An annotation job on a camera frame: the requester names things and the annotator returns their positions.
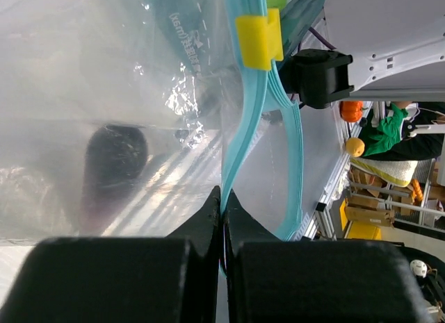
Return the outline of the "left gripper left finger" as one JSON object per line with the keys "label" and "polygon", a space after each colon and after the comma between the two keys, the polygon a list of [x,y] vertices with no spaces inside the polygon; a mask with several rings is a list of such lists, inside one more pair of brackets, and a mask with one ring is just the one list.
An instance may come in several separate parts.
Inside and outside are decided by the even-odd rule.
{"label": "left gripper left finger", "polygon": [[220,188],[163,238],[50,238],[26,257],[2,322],[213,322]]}

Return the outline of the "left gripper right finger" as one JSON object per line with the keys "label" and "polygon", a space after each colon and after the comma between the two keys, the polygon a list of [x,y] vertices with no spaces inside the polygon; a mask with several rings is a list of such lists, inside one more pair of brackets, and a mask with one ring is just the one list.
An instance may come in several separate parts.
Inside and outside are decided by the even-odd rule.
{"label": "left gripper right finger", "polygon": [[430,322],[400,250],[375,240],[278,239],[234,193],[224,213],[231,322]]}

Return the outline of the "purple eggplant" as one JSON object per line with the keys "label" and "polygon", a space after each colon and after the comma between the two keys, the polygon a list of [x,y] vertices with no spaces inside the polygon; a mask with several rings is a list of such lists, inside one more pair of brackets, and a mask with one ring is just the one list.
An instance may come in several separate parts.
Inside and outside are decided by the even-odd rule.
{"label": "purple eggplant", "polygon": [[119,215],[139,187],[148,159],[143,132],[105,125],[88,142],[79,207],[79,231],[99,234]]}

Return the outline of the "clear zip top bag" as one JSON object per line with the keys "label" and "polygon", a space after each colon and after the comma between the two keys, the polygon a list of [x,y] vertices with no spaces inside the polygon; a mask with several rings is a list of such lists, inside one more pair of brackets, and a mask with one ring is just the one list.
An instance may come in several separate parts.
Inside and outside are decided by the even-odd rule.
{"label": "clear zip top bag", "polygon": [[[300,111],[243,65],[235,19],[266,0],[1,0],[1,243],[163,236],[212,187],[235,189],[287,239],[302,216]],[[105,125],[138,127],[148,159],[101,233],[79,231],[85,154]]]}

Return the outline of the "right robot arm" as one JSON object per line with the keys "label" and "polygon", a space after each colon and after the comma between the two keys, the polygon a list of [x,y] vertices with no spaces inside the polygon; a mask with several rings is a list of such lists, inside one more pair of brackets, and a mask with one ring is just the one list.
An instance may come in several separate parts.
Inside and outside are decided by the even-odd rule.
{"label": "right robot arm", "polygon": [[444,60],[444,0],[326,0],[323,9],[334,48],[302,50],[279,70],[309,107]]}

